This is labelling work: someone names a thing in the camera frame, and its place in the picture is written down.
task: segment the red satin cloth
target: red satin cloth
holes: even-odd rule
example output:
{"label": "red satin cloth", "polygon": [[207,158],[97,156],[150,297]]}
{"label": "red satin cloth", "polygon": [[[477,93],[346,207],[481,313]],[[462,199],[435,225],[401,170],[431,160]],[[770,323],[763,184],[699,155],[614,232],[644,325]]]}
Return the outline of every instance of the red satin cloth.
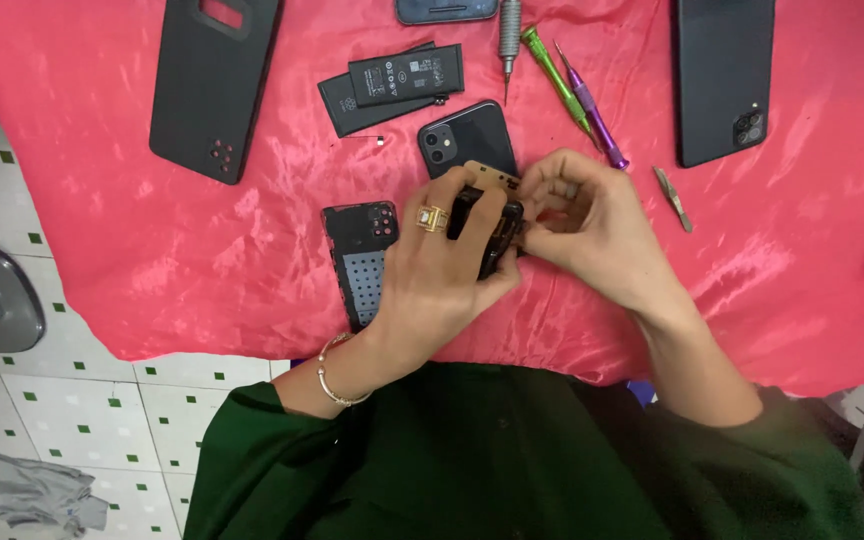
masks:
{"label": "red satin cloth", "polygon": [[[163,11],[164,0],[0,0],[1,122],[69,304],[125,361],[314,354],[347,327],[320,211],[401,206],[428,181],[417,130],[501,100],[498,20],[408,27],[393,0],[287,0],[246,174],[229,187],[149,151]],[[525,0],[523,24],[538,22],[589,83],[663,248],[742,372],[822,395],[864,383],[864,2],[776,11],[768,140],[689,170],[674,164],[667,0]],[[336,138],[316,84],[430,40],[462,43],[465,92],[364,131],[384,146]],[[524,47],[506,116],[523,169],[560,146],[594,153]],[[534,258],[520,267],[521,287],[438,360],[600,385],[647,374],[621,310]]]}

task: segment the blue phone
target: blue phone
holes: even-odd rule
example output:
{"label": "blue phone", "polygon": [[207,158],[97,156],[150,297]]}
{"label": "blue phone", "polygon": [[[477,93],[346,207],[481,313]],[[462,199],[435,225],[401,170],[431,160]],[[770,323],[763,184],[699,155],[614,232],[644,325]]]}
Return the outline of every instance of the blue phone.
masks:
{"label": "blue phone", "polygon": [[497,12],[498,0],[395,0],[402,24],[488,19]]}

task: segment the bangle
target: bangle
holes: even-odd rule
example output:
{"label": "bangle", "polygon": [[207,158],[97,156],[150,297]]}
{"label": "bangle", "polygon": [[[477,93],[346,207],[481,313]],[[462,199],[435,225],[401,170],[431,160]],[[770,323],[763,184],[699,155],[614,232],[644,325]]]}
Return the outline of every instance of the bangle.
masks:
{"label": "bangle", "polygon": [[[339,343],[349,341],[352,338],[355,338],[355,335],[348,333],[348,332],[343,332],[343,333],[340,333],[339,335],[333,337],[331,341],[326,343],[325,346],[321,348],[321,352],[318,353],[318,361],[319,362],[325,362],[326,361],[326,353],[332,347],[338,345]],[[339,404],[345,408],[352,407],[353,405],[359,405],[362,402],[369,399],[369,396],[372,396],[372,392],[368,392],[365,396],[362,396],[361,398],[356,398],[356,399],[348,399],[348,398],[343,398],[341,396],[336,395],[335,392],[333,392],[330,389],[329,385],[326,384],[326,366],[325,365],[319,365],[318,366],[318,382],[321,383],[321,389],[324,390],[326,396],[331,398],[331,400],[333,402],[335,402],[335,403],[337,403],[337,404]]]}

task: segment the green shirt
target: green shirt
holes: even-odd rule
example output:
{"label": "green shirt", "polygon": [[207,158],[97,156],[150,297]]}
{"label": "green shirt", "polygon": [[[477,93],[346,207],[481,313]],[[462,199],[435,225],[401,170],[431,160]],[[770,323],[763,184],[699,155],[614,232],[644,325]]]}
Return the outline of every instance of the green shirt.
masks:
{"label": "green shirt", "polygon": [[430,363],[335,420],[233,390],[185,539],[864,538],[844,456],[777,389],[710,428],[621,387]]}

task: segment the hand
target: hand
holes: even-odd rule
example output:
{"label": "hand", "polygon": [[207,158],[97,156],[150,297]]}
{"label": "hand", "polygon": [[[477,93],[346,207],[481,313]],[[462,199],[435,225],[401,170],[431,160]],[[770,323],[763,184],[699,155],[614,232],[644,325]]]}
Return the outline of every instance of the hand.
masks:
{"label": "hand", "polygon": [[416,191],[399,216],[401,236],[385,253],[382,300],[364,332],[394,359],[399,377],[421,367],[521,280],[516,250],[505,253],[498,272],[476,280],[506,204],[501,189],[486,190],[457,240],[415,225],[419,206],[451,213],[456,195],[474,181],[472,172],[453,167]]}
{"label": "hand", "polygon": [[694,312],[625,172],[560,149],[525,173],[519,192],[529,217],[552,215],[530,224],[526,252],[647,320]]}

